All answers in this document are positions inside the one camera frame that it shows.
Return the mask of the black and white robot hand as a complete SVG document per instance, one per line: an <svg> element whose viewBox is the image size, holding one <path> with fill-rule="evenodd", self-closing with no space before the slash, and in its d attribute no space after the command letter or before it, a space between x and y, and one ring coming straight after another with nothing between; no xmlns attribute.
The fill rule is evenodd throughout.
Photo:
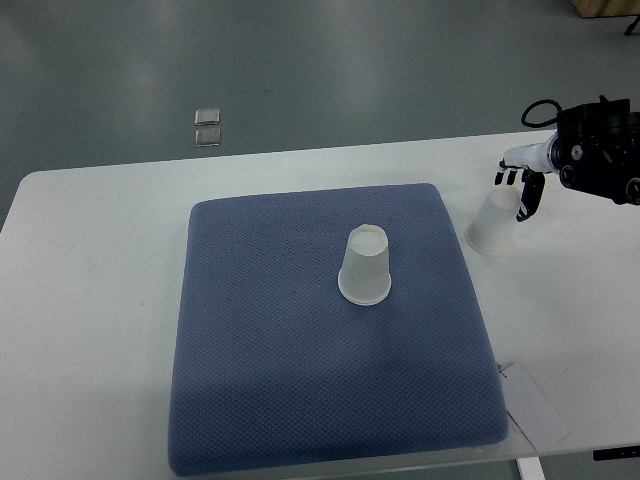
<svg viewBox="0 0 640 480"><path fill-rule="evenodd" d="M513 186L517 177L522 182L520 206L516 214L517 222L524 222L537 213L545 185L546 175L557 173L552 162L554 139L507 150L498 164L494 178L496 186Z"/></svg>

